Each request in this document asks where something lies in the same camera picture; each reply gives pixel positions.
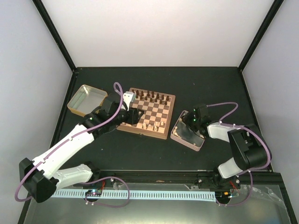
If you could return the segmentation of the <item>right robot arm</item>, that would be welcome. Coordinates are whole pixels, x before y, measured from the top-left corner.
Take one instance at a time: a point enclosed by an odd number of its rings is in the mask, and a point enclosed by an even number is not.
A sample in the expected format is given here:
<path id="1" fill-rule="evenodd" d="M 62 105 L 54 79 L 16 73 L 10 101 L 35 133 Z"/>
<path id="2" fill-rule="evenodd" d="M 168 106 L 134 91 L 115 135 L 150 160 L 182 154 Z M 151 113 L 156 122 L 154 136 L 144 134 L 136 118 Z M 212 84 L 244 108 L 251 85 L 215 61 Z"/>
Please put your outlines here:
<path id="1" fill-rule="evenodd" d="M 208 108 L 220 105 L 234 105 L 235 107 L 223 115 L 219 121 L 213 122 L 210 119 Z M 214 170 L 212 177 L 214 186 L 218 188 L 225 187 L 233 176 L 267 168 L 272 159 L 271 151 L 256 125 L 242 126 L 223 122 L 237 108 L 236 102 L 201 104 L 182 116 L 182 122 L 195 134 L 199 133 L 204 138 L 218 139 L 229 143 L 232 158 L 219 165 Z"/>

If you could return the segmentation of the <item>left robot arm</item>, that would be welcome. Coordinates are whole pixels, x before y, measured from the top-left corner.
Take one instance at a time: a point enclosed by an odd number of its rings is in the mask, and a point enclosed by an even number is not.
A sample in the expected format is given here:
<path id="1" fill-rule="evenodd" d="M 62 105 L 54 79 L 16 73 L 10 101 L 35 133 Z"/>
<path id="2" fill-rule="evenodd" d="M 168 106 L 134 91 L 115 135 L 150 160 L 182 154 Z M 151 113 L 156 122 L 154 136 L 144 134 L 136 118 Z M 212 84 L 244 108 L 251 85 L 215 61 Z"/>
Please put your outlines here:
<path id="1" fill-rule="evenodd" d="M 80 149 L 109 132 L 112 126 L 137 124 L 144 112 L 131 107 L 135 98 L 136 94 L 131 91 L 123 93 L 121 98 L 115 94 L 107 96 L 101 106 L 86 114 L 85 120 L 55 146 L 32 160 L 24 158 L 19 163 L 20 185 L 28 191 L 29 199 L 42 203 L 58 189 L 77 183 L 96 186 L 100 174 L 89 163 L 64 170 L 61 166 Z"/>

